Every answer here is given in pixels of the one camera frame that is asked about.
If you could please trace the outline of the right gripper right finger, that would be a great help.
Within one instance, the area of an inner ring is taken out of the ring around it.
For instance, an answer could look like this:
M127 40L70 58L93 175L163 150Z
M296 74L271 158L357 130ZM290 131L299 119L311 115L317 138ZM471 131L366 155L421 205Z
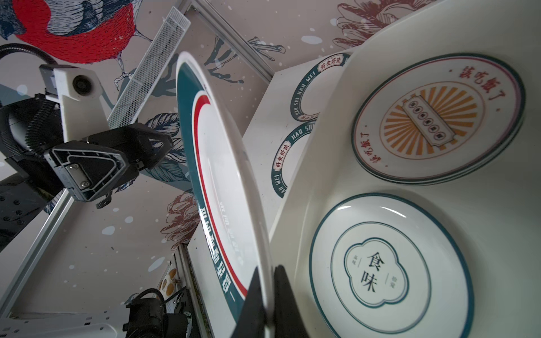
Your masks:
M275 310L273 321L275 337L278 338L309 338L309 334L301 318L292 287L283 266L278 266L274 272Z

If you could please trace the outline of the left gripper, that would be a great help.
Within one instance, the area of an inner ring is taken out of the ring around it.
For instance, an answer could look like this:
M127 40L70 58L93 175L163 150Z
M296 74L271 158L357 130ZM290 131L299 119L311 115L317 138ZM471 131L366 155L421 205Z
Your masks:
M141 123L85 141L63 143L58 104L43 94L1 107L1 153L47 199L64 185L75 200L95 201L156 167L173 148L170 136Z

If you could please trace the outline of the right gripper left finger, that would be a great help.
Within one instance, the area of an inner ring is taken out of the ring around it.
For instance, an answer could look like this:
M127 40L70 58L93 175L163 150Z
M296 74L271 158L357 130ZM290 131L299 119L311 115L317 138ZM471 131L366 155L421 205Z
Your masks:
M232 338L262 338L266 325L266 312L261 294L259 270L254 270L247 296Z

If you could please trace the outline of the green red rim plate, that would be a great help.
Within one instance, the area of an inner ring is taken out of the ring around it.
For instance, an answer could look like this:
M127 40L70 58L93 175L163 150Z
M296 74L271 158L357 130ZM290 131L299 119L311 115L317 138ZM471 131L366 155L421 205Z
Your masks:
M242 136L207 71L179 55L176 98L180 131L204 234L222 293L239 318L254 276L263 317L275 310L269 234Z

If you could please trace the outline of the white plate with green emblem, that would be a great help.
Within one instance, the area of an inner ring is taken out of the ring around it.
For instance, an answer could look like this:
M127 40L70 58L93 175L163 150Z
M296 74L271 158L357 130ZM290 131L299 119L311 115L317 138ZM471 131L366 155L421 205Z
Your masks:
M401 197L367 193L332 207L309 251L315 305L336 337L467 337L473 283L443 224Z

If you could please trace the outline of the orange sunburst plate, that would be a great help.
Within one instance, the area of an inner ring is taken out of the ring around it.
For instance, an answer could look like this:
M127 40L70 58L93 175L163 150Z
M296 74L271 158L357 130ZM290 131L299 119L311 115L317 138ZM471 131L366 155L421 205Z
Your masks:
M352 125L352 151L389 183L432 185L496 159L524 121L526 88L508 63L482 54L446 54L381 83Z

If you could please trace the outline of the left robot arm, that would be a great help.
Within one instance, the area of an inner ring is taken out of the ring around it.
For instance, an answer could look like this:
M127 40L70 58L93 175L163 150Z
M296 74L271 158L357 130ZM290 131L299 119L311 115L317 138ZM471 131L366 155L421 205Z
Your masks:
M141 123L64 142L61 112L43 94L1 107L1 154L15 170L1 181L1 248L63 191L104 208L171 149L171 136Z

